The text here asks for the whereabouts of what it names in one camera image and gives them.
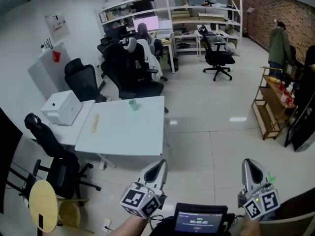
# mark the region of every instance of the brick wall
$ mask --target brick wall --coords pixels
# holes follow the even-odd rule
[[[276,18],[284,22],[289,41],[296,48],[296,58],[304,64],[306,51],[315,45],[315,8],[295,0],[243,0],[243,28],[249,7],[255,8],[249,15],[250,37],[268,48],[269,32],[276,26]]]

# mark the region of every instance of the poster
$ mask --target poster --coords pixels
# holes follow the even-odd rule
[[[45,19],[55,43],[70,34],[64,15],[61,12],[45,16]]]

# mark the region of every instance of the white printer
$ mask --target white printer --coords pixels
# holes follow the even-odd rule
[[[40,110],[52,123],[71,126],[82,104],[72,90],[53,93]]]

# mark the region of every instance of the green jacket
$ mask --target green jacket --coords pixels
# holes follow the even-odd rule
[[[282,67],[285,61],[294,64],[287,33],[283,28],[275,28],[270,32],[269,61],[276,62]]]

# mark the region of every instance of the timer screen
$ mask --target timer screen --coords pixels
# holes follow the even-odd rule
[[[222,214],[178,212],[175,230],[185,233],[215,234]]]

